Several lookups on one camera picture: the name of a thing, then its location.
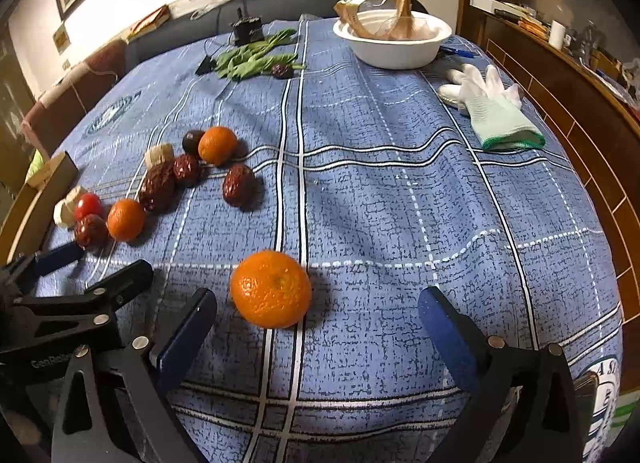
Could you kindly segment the red cherry tomato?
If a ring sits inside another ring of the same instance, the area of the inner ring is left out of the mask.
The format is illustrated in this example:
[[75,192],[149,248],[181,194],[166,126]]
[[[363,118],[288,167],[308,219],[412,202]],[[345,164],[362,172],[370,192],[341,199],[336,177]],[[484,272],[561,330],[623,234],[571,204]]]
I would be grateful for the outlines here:
[[87,192],[83,194],[76,206],[74,216],[75,220],[80,222],[89,215],[104,216],[104,207],[101,199],[96,194],[90,194]]

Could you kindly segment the small orange at left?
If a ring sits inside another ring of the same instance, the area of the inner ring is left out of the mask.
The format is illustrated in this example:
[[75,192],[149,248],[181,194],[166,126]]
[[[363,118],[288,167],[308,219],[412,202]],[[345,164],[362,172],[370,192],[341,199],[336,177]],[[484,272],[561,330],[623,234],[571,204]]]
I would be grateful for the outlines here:
[[140,235],[145,222],[145,210],[134,199],[116,201],[108,212],[106,226],[118,242],[130,242]]

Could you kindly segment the white work glove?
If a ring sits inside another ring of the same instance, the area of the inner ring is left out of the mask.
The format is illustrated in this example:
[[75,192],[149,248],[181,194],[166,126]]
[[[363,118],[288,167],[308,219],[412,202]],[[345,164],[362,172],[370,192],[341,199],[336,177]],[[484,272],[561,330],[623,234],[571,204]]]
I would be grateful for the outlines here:
[[484,72],[473,64],[449,69],[448,83],[438,87],[441,101],[457,108],[471,121],[484,151],[542,149],[546,138],[522,112],[518,84],[504,86],[498,69]]

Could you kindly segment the dark date near vegetable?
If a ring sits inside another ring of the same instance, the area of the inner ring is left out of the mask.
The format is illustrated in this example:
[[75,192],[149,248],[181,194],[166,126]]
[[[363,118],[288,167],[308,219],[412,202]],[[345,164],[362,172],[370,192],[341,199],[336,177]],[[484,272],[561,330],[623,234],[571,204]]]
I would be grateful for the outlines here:
[[292,64],[273,64],[270,74],[275,79],[288,80],[294,76],[294,68]]

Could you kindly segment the beige cube near dates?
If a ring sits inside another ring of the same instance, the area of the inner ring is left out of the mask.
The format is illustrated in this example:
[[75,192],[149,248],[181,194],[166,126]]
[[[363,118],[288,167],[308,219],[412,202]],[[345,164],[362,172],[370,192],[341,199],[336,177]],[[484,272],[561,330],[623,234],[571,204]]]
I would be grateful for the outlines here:
[[145,151],[143,157],[146,169],[150,170],[155,165],[175,160],[174,148],[172,148],[169,142],[163,142],[162,144],[150,147]]

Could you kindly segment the blue pen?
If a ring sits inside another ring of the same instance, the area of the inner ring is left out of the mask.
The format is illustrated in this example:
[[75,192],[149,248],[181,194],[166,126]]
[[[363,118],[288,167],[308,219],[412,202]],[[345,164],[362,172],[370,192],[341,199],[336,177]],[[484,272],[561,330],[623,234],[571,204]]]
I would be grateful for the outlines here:
[[472,50],[467,49],[457,49],[450,46],[440,46],[438,56],[458,56],[464,58],[474,58],[477,56],[477,53],[472,52]]

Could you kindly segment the beige cube at left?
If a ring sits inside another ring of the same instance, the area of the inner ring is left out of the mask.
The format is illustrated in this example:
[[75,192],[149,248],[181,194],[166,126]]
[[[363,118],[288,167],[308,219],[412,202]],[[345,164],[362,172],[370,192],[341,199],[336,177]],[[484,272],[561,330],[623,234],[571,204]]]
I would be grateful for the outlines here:
[[55,204],[53,220],[58,228],[70,229],[75,226],[75,211],[80,199],[87,193],[84,187],[76,186],[62,200]]

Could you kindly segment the white bowl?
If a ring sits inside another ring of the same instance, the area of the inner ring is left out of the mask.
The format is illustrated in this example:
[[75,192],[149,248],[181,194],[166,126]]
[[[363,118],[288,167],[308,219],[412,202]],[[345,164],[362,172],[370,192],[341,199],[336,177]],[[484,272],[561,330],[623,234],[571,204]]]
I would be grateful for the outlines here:
[[360,38],[346,22],[337,20],[333,33],[368,66],[386,70],[420,69],[435,60],[439,47],[452,35],[446,21],[424,12],[412,12],[411,40],[384,41]]

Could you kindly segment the small black device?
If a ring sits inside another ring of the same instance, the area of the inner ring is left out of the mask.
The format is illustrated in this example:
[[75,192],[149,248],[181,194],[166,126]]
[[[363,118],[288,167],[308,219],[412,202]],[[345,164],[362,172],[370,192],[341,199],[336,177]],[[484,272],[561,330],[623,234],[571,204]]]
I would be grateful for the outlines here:
[[244,15],[241,7],[236,8],[236,21],[232,24],[233,45],[236,47],[263,41],[262,18]]

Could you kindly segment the wooden sideboard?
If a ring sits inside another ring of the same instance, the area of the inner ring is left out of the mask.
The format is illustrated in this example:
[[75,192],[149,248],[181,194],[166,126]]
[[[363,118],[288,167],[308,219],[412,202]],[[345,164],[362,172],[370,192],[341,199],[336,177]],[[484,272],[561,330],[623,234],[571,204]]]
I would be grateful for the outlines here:
[[459,0],[457,30],[540,110],[592,197],[623,305],[622,390],[639,388],[639,116],[596,77],[512,22]]

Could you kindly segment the brown crumpled paper bag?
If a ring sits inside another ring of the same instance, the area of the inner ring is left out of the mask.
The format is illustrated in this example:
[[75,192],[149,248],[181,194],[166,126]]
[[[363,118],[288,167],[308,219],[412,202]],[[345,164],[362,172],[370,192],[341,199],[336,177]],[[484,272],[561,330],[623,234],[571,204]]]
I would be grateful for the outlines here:
[[358,38],[375,41],[426,41],[437,31],[412,14],[411,0],[339,0],[338,19]]

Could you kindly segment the black binder clip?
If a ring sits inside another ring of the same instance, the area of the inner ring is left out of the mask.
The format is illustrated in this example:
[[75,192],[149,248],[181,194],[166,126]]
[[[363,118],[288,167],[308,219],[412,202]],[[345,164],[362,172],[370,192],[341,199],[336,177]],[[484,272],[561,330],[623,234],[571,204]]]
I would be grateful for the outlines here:
[[206,55],[195,70],[196,75],[204,75],[212,73],[216,70],[216,59],[213,56]]

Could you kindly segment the cardboard box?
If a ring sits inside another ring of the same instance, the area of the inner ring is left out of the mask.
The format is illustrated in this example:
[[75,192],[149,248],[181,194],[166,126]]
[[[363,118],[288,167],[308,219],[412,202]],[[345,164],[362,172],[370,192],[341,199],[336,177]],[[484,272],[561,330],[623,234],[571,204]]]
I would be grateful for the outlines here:
[[24,183],[1,228],[1,265],[13,261],[18,254],[30,255],[40,250],[53,223],[55,204],[72,188],[77,174],[77,166],[63,151]]

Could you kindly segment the dark round plum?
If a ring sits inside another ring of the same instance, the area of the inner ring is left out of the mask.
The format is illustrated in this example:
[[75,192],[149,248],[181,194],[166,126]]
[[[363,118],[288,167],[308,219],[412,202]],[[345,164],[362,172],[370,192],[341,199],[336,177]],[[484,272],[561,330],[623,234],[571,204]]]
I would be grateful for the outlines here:
[[185,153],[191,154],[193,157],[199,157],[198,145],[205,132],[202,130],[190,130],[184,134],[182,138],[182,149]]

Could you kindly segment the book on sofa back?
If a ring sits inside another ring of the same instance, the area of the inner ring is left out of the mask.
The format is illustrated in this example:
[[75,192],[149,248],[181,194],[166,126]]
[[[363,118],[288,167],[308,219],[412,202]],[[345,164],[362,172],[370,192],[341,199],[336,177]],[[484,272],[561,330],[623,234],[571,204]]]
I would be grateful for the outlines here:
[[157,30],[165,22],[171,20],[171,12],[168,5],[160,6],[146,15],[129,28],[129,32],[126,36],[126,41],[131,42],[137,38],[141,38],[143,35]]

